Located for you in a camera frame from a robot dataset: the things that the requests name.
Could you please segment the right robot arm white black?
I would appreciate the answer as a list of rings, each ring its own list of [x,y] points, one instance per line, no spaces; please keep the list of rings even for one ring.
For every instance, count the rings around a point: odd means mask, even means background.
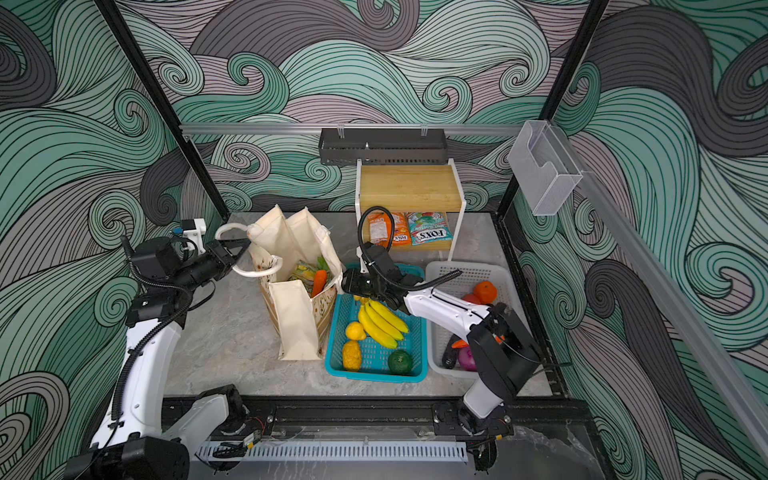
[[[487,432],[493,411],[514,400],[543,366],[541,348],[517,313],[505,304],[473,304],[438,288],[461,276],[461,271],[431,281],[403,274],[390,257],[389,244],[363,239],[364,221],[374,212],[394,219],[382,206],[370,207],[360,215],[356,240],[365,269],[347,270],[341,281],[343,291],[423,318],[466,341],[478,379],[462,397],[457,417],[466,433]]]

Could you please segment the yellow banana bunch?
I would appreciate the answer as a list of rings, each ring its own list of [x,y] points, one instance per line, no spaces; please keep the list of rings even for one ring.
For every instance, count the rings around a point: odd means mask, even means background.
[[[354,300],[359,304],[358,323],[366,335],[384,348],[397,349],[410,332],[407,323],[378,301],[360,296]]]

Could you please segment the yellow green Fox's candy bag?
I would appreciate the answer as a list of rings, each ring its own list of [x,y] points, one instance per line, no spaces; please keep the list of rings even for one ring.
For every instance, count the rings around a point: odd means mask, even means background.
[[[317,274],[317,269],[312,265],[299,261],[288,277],[289,280],[300,280],[306,286],[312,287]]]

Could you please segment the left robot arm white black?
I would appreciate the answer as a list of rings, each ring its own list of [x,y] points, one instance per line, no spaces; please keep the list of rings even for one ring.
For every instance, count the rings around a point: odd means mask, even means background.
[[[212,240],[180,256],[178,236],[121,244],[142,286],[126,316],[126,350],[105,413],[88,450],[70,458],[67,479],[185,479],[191,455],[219,425],[243,417],[231,385],[212,390],[168,432],[162,430],[163,392],[173,351],[197,288],[224,278],[247,251],[246,238]]]

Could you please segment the cream canvas grocery bag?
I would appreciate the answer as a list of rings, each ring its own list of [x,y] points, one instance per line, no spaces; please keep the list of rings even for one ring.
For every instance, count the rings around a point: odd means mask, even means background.
[[[344,273],[330,231],[307,208],[286,216],[276,206],[249,225],[229,223],[219,227],[215,238],[224,239],[231,232],[243,233],[251,242],[246,253],[251,266],[237,265],[232,271],[259,284],[269,318],[280,338],[278,358],[319,360],[336,297],[342,293]],[[330,275],[324,290],[312,298],[312,287],[288,277],[299,261],[317,269],[319,256],[329,264]]]

